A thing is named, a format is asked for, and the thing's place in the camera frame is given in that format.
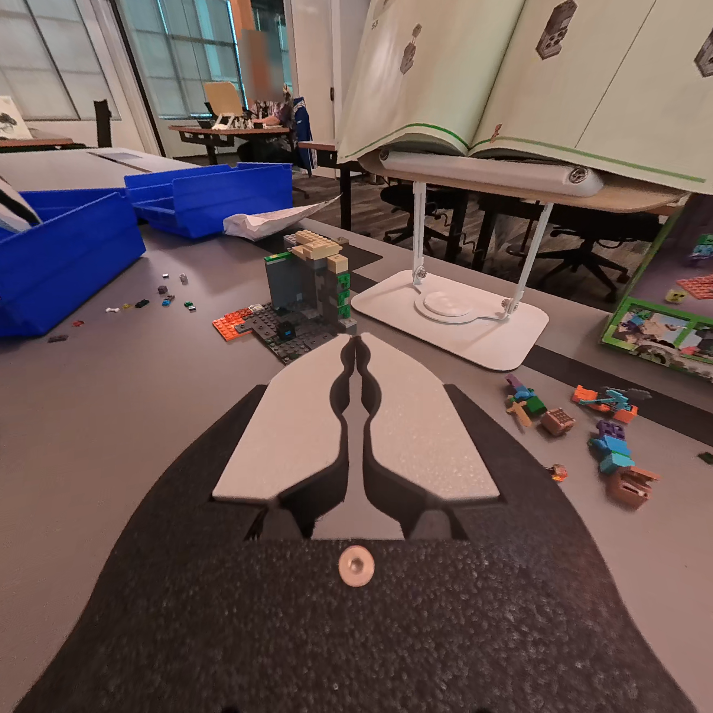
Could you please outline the blue jacket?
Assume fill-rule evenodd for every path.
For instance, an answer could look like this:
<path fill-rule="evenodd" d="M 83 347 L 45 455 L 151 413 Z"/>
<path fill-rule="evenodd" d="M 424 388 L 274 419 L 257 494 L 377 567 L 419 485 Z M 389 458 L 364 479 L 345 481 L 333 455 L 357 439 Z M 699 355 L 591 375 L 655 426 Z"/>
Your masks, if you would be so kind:
<path fill-rule="evenodd" d="M 312 141 L 309 113 L 303 97 L 293 97 L 292 118 L 293 124 L 290 138 L 294 146 L 294 157 L 297 161 L 297 165 L 301 169 L 306 170 L 308 175 L 312 175 L 312 169 L 316 166 L 312 149 L 300 147 L 302 143 Z"/>

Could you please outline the toy instruction booklet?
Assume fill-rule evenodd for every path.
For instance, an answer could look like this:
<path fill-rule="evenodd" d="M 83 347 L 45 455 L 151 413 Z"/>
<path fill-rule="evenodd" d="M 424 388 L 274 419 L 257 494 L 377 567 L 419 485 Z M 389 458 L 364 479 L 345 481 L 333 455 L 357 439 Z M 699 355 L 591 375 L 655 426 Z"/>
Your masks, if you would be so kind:
<path fill-rule="evenodd" d="M 711 1 L 373 1 L 336 139 L 712 193 Z"/>

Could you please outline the tan chair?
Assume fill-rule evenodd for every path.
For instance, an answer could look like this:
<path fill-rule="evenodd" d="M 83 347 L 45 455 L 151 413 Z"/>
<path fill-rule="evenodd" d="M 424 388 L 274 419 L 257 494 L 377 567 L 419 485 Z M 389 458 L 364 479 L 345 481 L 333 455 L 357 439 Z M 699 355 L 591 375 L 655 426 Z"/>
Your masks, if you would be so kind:
<path fill-rule="evenodd" d="M 235 85 L 229 81 L 205 82 L 204 92 L 216 116 L 213 130 L 242 128 L 243 106 Z"/>

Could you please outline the grey toy brick building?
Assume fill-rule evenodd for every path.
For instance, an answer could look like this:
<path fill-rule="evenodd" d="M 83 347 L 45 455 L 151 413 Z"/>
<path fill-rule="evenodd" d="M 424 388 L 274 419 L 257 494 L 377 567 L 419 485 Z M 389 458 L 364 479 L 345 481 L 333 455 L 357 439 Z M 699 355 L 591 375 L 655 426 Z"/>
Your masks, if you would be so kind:
<path fill-rule="evenodd" d="M 226 341 L 254 334 L 290 364 L 340 334 L 354 335 L 349 240 L 301 229 L 284 238 L 281 253 L 264 258 L 269 302 L 238 309 L 212 325 Z"/>

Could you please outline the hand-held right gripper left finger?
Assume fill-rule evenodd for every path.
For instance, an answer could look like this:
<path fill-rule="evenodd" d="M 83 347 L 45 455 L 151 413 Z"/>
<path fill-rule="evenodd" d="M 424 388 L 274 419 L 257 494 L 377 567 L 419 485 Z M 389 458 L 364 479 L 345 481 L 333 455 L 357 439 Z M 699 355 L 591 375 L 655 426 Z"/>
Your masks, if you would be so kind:
<path fill-rule="evenodd" d="M 303 535 L 341 504 L 349 477 L 355 342 L 340 334 L 267 385 L 212 491 L 229 504 L 289 511 Z"/>

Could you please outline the purple turquoise toy figure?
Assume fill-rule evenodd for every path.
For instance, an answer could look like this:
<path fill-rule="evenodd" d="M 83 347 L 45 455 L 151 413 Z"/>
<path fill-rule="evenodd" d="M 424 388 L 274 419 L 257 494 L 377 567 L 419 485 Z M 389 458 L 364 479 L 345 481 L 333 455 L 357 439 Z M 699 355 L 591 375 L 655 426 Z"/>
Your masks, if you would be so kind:
<path fill-rule="evenodd" d="M 600 419 L 595 428 L 597 432 L 588 439 L 587 446 L 598 461 L 599 473 L 608 476 L 620 468 L 635 466 L 621 425 Z"/>

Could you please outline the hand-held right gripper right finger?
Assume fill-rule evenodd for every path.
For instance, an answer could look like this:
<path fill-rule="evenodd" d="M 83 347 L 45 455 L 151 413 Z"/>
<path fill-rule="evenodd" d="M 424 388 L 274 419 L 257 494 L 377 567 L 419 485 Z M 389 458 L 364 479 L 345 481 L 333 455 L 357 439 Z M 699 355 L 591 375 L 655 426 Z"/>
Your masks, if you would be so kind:
<path fill-rule="evenodd" d="M 443 382 L 373 334 L 355 339 L 369 502 L 404 538 L 459 538 L 456 509 L 501 497 Z"/>

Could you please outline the orange plate with turquoise tool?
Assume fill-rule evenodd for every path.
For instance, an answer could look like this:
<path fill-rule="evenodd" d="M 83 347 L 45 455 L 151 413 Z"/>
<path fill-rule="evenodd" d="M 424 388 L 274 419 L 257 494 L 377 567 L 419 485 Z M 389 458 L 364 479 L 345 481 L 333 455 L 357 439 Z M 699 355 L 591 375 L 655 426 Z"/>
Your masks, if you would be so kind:
<path fill-rule="evenodd" d="M 629 424 L 637 416 L 638 403 L 649 398 L 652 398 L 651 393 L 638 388 L 604 388 L 596 391 L 579 385 L 573 392 L 572 401 L 599 411 L 620 423 Z"/>

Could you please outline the green toy brick set box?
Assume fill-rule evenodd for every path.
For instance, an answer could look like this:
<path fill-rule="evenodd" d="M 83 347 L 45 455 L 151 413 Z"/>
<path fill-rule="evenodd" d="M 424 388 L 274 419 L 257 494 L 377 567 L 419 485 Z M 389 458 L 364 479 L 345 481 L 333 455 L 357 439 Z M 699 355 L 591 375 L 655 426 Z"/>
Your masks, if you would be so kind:
<path fill-rule="evenodd" d="M 712 382 L 712 196 L 669 217 L 601 343 Z"/>

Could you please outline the brown toy crate brick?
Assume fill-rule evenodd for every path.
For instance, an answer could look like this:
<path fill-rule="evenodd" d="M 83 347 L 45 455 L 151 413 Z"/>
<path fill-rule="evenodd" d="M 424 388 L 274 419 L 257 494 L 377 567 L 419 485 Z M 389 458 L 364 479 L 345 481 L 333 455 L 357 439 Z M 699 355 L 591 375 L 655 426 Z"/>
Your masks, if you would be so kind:
<path fill-rule="evenodd" d="M 564 436 L 575 423 L 575 419 L 562 408 L 550 409 L 540 417 L 541 428 L 552 437 Z"/>

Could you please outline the toy figure with yellow sword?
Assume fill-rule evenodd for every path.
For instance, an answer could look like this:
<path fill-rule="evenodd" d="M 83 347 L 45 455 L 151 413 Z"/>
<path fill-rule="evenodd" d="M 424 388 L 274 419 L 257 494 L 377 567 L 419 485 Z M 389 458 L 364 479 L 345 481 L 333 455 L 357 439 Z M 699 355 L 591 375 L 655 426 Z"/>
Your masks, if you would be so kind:
<path fill-rule="evenodd" d="M 505 381 L 511 389 L 505 400 L 505 412 L 512 415 L 519 426 L 525 429 L 532 427 L 536 419 L 546 414 L 547 406 L 533 389 L 524 385 L 514 374 L 507 374 Z"/>

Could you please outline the wooden office table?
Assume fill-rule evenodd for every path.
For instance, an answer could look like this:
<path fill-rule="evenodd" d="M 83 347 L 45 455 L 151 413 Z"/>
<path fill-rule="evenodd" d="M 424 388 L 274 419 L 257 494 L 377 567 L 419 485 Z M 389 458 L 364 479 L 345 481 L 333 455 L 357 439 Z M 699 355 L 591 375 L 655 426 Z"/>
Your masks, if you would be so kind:
<path fill-rule="evenodd" d="M 341 162 L 338 160 L 334 143 L 320 143 L 313 140 L 300 141 L 299 149 L 316 153 L 316 165 L 336 171 L 339 180 L 339 204 L 341 228 L 352 231 L 352 174 L 368 175 L 368 172 L 357 161 Z"/>
<path fill-rule="evenodd" d="M 290 138 L 290 130 L 281 126 L 267 128 L 201 128 L 194 126 L 171 125 L 169 130 L 179 134 L 183 143 L 204 146 L 208 154 L 209 165 L 218 165 L 216 148 L 234 147 L 235 139 L 250 141 L 266 141 L 274 137 Z"/>

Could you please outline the grey desk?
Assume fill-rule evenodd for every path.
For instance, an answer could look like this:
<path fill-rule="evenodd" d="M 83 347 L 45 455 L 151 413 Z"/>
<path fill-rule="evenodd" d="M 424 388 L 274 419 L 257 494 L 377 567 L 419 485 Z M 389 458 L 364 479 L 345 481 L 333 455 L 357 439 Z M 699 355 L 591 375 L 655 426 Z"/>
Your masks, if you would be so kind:
<path fill-rule="evenodd" d="M 123 188 L 126 175 L 195 167 L 124 147 L 1 154 L 1 177 L 19 192 Z"/>
<path fill-rule="evenodd" d="M 233 237 L 187 242 L 148 227 L 138 262 L 47 338 L 1 342 L 1 711 L 12 712 L 83 612 L 130 516 L 166 468 L 280 364 L 254 336 L 225 343 L 211 321 L 268 296 L 271 246 Z M 163 274 L 176 297 L 162 307 Z M 185 273 L 188 286 L 180 283 Z M 114 315 L 149 299 L 142 309 Z M 191 300 L 194 313 L 184 303 Z M 597 345 L 607 315 L 528 290 L 546 330 L 515 372 L 577 423 L 548 439 L 505 413 L 504 374 L 484 370 L 358 316 L 378 336 L 455 384 L 541 463 L 590 529 L 632 618 L 700 712 L 712 711 L 712 386 Z M 586 450 L 578 384 L 651 391 L 629 430 L 637 463 L 659 474 L 637 512 L 612 504 Z"/>

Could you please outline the scattered small toy pieces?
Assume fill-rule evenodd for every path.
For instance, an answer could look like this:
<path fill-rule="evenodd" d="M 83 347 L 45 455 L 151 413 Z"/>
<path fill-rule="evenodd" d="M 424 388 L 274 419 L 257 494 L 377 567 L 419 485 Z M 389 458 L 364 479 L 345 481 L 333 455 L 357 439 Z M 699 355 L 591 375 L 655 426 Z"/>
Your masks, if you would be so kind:
<path fill-rule="evenodd" d="M 170 290 L 168 289 L 168 285 L 165 284 L 165 282 L 169 279 L 170 275 L 168 273 L 163 274 L 162 280 L 163 283 L 160 284 L 157 287 L 157 296 L 160 298 L 160 305 L 162 307 L 170 307 L 172 304 L 175 302 L 175 295 L 173 293 L 170 293 Z M 180 273 L 179 275 L 179 280 L 180 283 L 183 286 L 188 286 L 188 276 L 185 273 Z M 135 304 L 129 304 L 126 303 L 122 307 L 107 307 L 105 309 L 105 313 L 108 315 L 114 315 L 118 314 L 121 312 L 125 312 L 127 310 L 137 310 L 137 309 L 142 309 L 145 308 L 150 304 L 149 299 L 141 299 L 140 301 L 136 302 Z M 194 313 L 196 311 L 196 306 L 191 300 L 187 300 L 184 303 L 184 307 L 191 313 Z M 52 334 L 48 337 L 47 342 L 48 343 L 59 343 L 59 342 L 65 342 L 69 339 L 69 334 Z"/>

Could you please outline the white paper bag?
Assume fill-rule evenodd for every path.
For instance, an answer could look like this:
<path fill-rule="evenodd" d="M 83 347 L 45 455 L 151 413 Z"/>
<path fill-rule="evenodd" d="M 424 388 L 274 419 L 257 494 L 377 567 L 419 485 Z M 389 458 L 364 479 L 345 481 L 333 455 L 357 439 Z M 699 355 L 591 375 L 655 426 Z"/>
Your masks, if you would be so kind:
<path fill-rule="evenodd" d="M 298 208 L 279 209 L 247 215 L 239 213 L 223 220 L 223 232 L 227 236 L 240 237 L 250 242 L 259 242 L 329 207 L 341 198 L 339 195 L 328 201 Z"/>

